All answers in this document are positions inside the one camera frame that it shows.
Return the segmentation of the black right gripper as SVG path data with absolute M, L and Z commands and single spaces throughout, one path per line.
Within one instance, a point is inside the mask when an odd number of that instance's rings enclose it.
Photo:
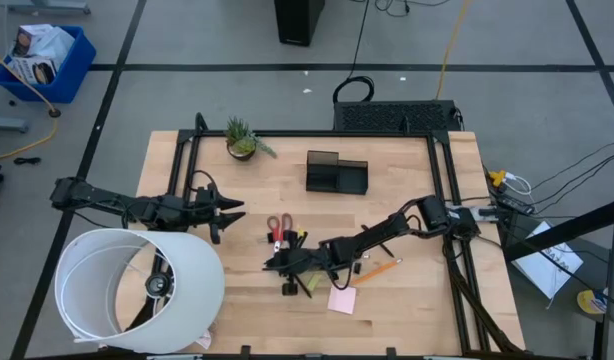
M 263 271 L 276 271 L 281 277 L 286 279 L 281 286 L 281 294 L 283 296 L 296 296 L 298 291 L 302 290 L 292 280 L 292 275 L 300 277 L 305 272 L 322 271 L 334 281 L 339 279 L 338 273 L 334 269 L 328 255 L 327 248 L 324 245 L 319 246 L 317 249 L 296 249 L 295 246 L 293 248 L 283 248 L 268 259 L 265 264 L 284 265 L 263 267 Z

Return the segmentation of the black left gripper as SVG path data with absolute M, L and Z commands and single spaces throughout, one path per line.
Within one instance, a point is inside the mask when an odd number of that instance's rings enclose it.
M 210 182 L 206 186 L 190 188 L 189 192 L 195 195 L 190 203 L 190 224 L 194 227 L 207 224 L 210 229 L 210 240 L 218 245 L 221 242 L 219 232 L 225 230 L 246 215 L 245 212 L 220 213 L 220 210 L 228 210 L 244 205 L 243 201 L 219 196 L 217 185 Z

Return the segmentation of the red-handled scissors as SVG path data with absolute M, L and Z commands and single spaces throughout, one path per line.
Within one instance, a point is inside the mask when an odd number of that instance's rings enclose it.
M 284 233 L 293 227 L 293 218 L 289 213 L 270 216 L 267 219 L 267 226 L 272 234 L 274 252 L 278 252 L 284 242 Z

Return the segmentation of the pink sticky note pad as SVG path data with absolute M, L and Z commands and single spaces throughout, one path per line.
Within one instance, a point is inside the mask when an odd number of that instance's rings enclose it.
M 353 287 L 340 290 L 332 286 L 327 308 L 330 311 L 352 315 L 355 308 L 356 295 L 357 290 Z

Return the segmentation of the plain black pen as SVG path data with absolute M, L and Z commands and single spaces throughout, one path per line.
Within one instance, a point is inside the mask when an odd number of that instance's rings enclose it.
M 367 231 L 369 228 L 366 225 L 361 225 L 361 228 L 365 231 Z M 388 247 L 386 245 L 384 245 L 383 243 L 379 244 L 380 248 L 382 250 L 384 250 L 391 258 L 395 258 L 395 255 L 393 254 L 393 252 L 391 250 L 388 249 Z

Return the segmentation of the black mesh desk organizer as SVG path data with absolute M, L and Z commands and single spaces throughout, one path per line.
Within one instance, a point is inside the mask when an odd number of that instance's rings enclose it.
M 368 190 L 368 162 L 342 160 L 338 152 L 309 150 L 306 190 L 365 195 Z

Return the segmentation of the potted succulent plant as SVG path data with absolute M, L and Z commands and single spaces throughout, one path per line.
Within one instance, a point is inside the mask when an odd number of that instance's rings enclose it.
M 277 158 L 277 153 L 254 133 L 249 128 L 249 124 L 241 118 L 230 117 L 224 134 L 228 153 L 236 160 L 248 161 L 258 149 L 274 159 Z

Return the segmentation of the white lamp shade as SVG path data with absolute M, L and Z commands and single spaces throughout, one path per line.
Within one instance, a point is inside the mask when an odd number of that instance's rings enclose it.
M 115 313 L 123 273 L 139 250 L 152 245 L 172 267 L 166 305 L 145 323 L 122 330 Z M 138 353 L 165 354 L 200 340 L 217 317 L 225 275 L 216 251 L 181 232 L 97 229 L 74 239 L 61 254 L 54 298 L 77 342 L 94 342 Z

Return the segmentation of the black lamp stand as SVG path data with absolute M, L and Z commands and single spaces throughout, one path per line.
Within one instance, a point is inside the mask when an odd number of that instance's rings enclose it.
M 174 276 L 170 270 L 150 275 L 145 281 L 147 293 L 145 303 L 126 330 L 133 330 L 155 317 L 168 304 L 174 287 Z

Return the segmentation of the black mesh computer case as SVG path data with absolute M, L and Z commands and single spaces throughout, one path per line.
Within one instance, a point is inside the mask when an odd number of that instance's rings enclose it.
M 451 100 L 338 102 L 336 131 L 405 132 L 460 131 L 461 111 Z

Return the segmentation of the black computer tower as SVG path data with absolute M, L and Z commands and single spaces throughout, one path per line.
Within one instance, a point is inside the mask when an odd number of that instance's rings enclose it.
M 274 0 L 279 41 L 308 47 L 325 0 Z

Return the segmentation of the printed cardboard box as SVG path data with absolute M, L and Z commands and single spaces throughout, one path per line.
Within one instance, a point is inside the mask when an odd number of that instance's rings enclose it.
M 15 57 L 26 56 L 30 48 L 46 33 L 44 24 L 21 25 L 18 27 L 12 55 Z
M 53 61 L 47 57 L 13 57 L 10 65 L 32 85 L 48 85 L 56 78 Z

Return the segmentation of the black power brick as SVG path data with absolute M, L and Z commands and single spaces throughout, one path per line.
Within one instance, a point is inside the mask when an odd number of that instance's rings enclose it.
M 508 195 L 497 194 L 494 196 L 494 198 L 498 207 L 509 211 L 521 213 L 526 216 L 533 215 L 536 211 L 534 206 Z

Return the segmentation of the white paper sheet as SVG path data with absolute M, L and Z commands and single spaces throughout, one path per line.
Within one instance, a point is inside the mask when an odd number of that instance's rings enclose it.
M 583 259 L 566 244 L 552 246 L 540 253 L 536 252 L 514 260 L 512 264 L 549 300 L 571 278 L 566 272 L 554 265 L 558 263 L 570 273 L 575 273 L 584 263 Z

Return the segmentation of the black diagonal beam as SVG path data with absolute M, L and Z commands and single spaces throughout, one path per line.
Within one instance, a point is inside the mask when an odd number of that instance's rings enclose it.
M 614 226 L 614 201 L 535 236 L 518 240 L 505 248 L 504 256 L 507 261 L 514 261 L 610 225 Z

